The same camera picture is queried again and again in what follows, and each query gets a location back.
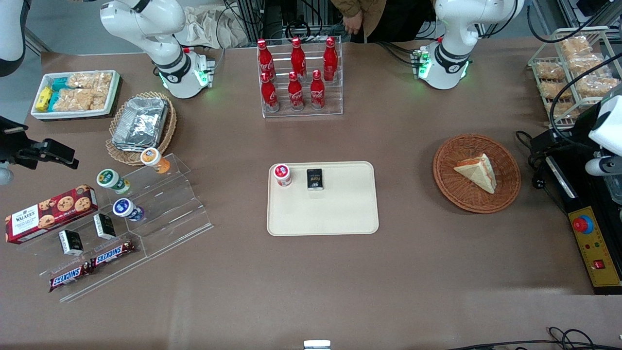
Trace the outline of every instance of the person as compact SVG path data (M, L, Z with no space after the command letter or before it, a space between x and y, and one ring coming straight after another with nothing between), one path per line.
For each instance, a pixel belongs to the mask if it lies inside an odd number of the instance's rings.
M430 0L331 0L343 14L351 41L402 42L415 39L433 13Z

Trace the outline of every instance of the brown jacket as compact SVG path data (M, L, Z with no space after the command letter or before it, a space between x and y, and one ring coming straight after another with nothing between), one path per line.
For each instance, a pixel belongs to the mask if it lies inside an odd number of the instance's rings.
M345 16L354 17L363 11L363 31L368 37L374 31L383 15L386 0L331 0L335 7Z

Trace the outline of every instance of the table surface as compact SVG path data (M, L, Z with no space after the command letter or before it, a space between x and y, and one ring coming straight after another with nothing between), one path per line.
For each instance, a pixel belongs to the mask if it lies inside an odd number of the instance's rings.
M527 149L514 140L516 130L544 131L525 69L538 46L481 40L463 81L438 91L382 48L346 44L344 114L294 121L261 117L255 50L228 50L214 88L173 99L169 148L192 169L215 227L71 304L47 293L33 259L0 245L0 344L298 349L305 339L331 339L334 349L443 349L547 339L545 327L560 326L620 346L622 296L591 295L567 219L531 187ZM115 69L124 79L121 102L166 93L144 54L45 54L43 65L46 73ZM6 215L93 184L100 169L133 170L105 150L110 119L27 123L32 139L75 148L80 168L12 167L15 181L0 188ZM437 189L434 153L461 133L488 135L516 157L522 188L506 210L471 214ZM375 234L268 234L267 170L317 161L373 164Z

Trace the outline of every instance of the red cookie box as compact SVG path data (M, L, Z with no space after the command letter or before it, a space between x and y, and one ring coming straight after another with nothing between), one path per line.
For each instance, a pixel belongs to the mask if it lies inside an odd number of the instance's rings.
M4 219L6 241L22 244L98 209L95 191L87 185L20 210Z

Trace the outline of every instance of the red bottle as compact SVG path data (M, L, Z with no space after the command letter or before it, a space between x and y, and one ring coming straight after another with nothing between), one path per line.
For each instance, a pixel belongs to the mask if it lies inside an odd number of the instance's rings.
M316 69L313 71L313 82L311 82L311 106L314 110L321 110L325 103L322 73Z
M274 84L270 82L270 76L265 72L261 74L261 96L264 98L266 111L274 113L281 107L279 100L276 97L276 89L274 88Z
M302 99L302 85L298 81L298 76L295 72L289 72L287 91L289 92L289 101L292 104L292 109L302 111L305 108L305 102Z
M294 37L292 39L292 69L298 76L298 81L307 81L307 59L305 58L304 51L300 48L300 38Z
M324 80L332 82L337 73L337 50L335 50L335 38L326 39L326 50L324 50Z
M259 68L261 73L268 73L270 81L276 79L276 72L274 71L274 60L272 54L268 51L266 41L264 39L257 40L257 47L259 47Z

